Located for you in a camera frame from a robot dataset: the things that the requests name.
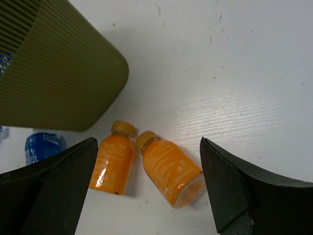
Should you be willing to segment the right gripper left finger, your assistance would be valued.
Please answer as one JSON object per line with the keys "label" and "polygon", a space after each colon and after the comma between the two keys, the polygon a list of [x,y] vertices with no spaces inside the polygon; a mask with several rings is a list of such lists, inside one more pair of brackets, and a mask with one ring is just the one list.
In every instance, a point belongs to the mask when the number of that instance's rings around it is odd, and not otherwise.
{"label": "right gripper left finger", "polygon": [[88,138],[0,176],[2,235],[73,235],[98,153]]}

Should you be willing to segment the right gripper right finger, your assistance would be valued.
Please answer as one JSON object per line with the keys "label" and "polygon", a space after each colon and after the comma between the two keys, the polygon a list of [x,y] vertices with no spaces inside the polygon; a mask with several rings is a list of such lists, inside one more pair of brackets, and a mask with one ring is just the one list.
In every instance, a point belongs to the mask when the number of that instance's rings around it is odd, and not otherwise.
{"label": "right gripper right finger", "polygon": [[312,183],[265,170],[206,138],[200,155],[219,234],[312,234]]}

